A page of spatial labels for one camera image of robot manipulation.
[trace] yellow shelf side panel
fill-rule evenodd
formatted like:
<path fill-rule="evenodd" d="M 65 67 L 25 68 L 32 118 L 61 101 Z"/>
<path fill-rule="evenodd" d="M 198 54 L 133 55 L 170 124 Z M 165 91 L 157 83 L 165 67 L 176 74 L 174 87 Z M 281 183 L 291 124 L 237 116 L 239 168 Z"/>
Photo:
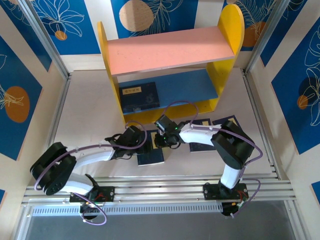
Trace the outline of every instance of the yellow shelf side panel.
<path fill-rule="evenodd" d="M 235 65 L 244 41 L 245 20 L 236 4 L 229 4 L 224 7 L 219 18 L 218 27 L 225 40 L 229 43 L 235 57 L 228 60 L 209 62 L 206 65 L 206 70 L 218 94 L 218 98 L 209 100 L 213 110 L 216 108 L 224 91 L 229 74 Z"/>
<path fill-rule="evenodd" d="M 210 105 L 210 100 L 198 101 L 195 102 L 199 109 L 199 113 L 209 113 L 212 112 L 213 109 Z M 154 123 L 161 116 L 164 108 L 153 109 L 143 112 L 136 112 L 124 115 L 124 119 L 126 122 L 130 120 L 139 121 L 142 124 L 150 124 Z M 170 119 L 178 119 L 184 118 L 187 116 L 192 116 L 196 114 L 196 108 L 191 104 L 183 104 L 178 106 L 170 106 L 166 111 L 165 115 Z"/>
<path fill-rule="evenodd" d="M 124 114 L 122 112 L 121 103 L 120 103 L 118 79 L 115 76 L 112 76 L 111 71 L 110 71 L 110 67 L 109 67 L 108 40 L 107 40 L 104 25 L 101 21 L 99 21 L 97 23 L 97 28 L 98 28 L 99 43 L 100 43 L 101 54 L 103 57 L 104 66 L 105 66 L 108 78 L 110 80 L 114 96 L 116 98 L 116 103 L 117 103 L 118 108 L 121 112 L 122 120 L 124 123 L 126 123 L 125 118 L 124 118 Z"/>

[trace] yellow shelf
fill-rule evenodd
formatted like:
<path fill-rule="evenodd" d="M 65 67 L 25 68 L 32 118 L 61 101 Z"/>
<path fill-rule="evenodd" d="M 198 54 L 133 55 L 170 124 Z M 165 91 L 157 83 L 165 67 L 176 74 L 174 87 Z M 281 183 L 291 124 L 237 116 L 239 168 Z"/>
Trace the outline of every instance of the yellow shelf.
<path fill-rule="evenodd" d="M 198 63 L 207 63 L 206 70 L 218 98 L 195 102 L 195 104 L 198 106 L 200 114 L 214 111 L 240 52 L 245 32 L 243 14 L 235 4 L 229 4 L 222 10 L 216 27 L 108 41 L 102 22 L 98 22 L 97 25 L 104 65 L 121 112 L 119 84 L 116 76 Z M 196 42 L 195 38 L 202 39 L 203 48 L 201 48 L 201 44 L 199 45 L 201 40 Z M 173 48 L 177 48 L 174 52 L 176 57 L 172 57 L 170 61 L 167 58 L 159 58 L 162 53 L 172 52 Z M 125 122 L 135 120 L 148 124 L 155 122 L 162 112 L 163 109 L 151 109 L 132 114 L 122 114 L 122 116 Z M 195 114 L 195 109 L 190 104 L 172 106 L 169 107 L 166 114 L 173 119 L 182 118 Z"/>

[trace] book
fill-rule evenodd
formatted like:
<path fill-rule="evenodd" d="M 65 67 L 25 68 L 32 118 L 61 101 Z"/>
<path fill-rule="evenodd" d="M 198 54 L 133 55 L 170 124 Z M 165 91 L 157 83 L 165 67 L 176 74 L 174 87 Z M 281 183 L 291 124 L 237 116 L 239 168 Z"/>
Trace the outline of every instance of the book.
<path fill-rule="evenodd" d="M 316 199 L 318 200 L 320 204 L 320 181 L 314 182 L 311 184 L 312 189 L 314 191 L 314 194 L 316 196 Z"/>
<path fill-rule="evenodd" d="M 148 82 L 119 88 L 123 114 L 159 108 L 159 96 L 155 82 Z"/>
<path fill-rule="evenodd" d="M 193 121 L 193 124 L 195 125 L 203 125 L 203 126 L 210 126 L 211 121 L 210 118 L 205 118 L 205 119 L 197 119 Z M 209 152 L 209 151 L 214 151 L 216 148 L 214 146 L 210 146 L 207 144 L 201 144 L 197 142 L 192 142 L 189 143 L 190 147 L 190 152 L 191 153 L 196 153 L 196 152 Z"/>
<path fill-rule="evenodd" d="M 232 121 L 235 125 L 237 125 L 239 128 L 241 128 L 241 126 L 240 126 L 238 120 L 236 119 L 235 115 L 231 115 L 231 116 L 227 116 L 227 117 L 224 117 L 224 118 L 220 118 L 218 120 L 214 120 L 214 121 L 212 121 L 212 123 L 213 123 L 213 125 L 224 124 L 225 121 L 228 121 L 228 120 Z"/>
<path fill-rule="evenodd" d="M 161 148 L 157 148 L 155 137 L 158 130 L 149 130 L 147 132 L 147 141 L 151 142 L 151 151 L 148 153 L 137 155 L 138 166 L 148 166 L 161 164 L 165 162 L 164 153 Z"/>

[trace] gray surface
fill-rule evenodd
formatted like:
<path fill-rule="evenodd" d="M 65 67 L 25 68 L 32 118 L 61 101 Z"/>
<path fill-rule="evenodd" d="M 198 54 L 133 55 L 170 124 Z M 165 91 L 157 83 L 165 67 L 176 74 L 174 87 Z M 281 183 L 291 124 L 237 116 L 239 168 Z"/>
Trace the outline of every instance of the gray surface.
<path fill-rule="evenodd" d="M 111 215 L 104 226 L 80 216 L 32 217 L 27 240 L 294 240 L 282 201 L 252 202 L 235 219 L 221 213 Z"/>

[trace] metal pole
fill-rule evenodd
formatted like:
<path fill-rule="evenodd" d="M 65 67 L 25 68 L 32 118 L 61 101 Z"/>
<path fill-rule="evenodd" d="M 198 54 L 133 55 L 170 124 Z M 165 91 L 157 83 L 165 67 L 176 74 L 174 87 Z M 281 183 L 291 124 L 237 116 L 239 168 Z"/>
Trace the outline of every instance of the metal pole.
<path fill-rule="evenodd" d="M 288 4 L 291 0 L 274 0 L 277 1 L 274 9 L 272 10 L 270 17 L 266 21 L 265 27 L 263 28 L 258 41 L 256 42 L 253 50 L 250 61 L 245 69 L 245 75 L 247 75 L 252 67 L 254 66 L 257 59 L 260 57 L 262 51 L 264 50 L 266 44 L 268 43 L 272 33 L 274 32 L 279 20 L 284 14 Z"/>

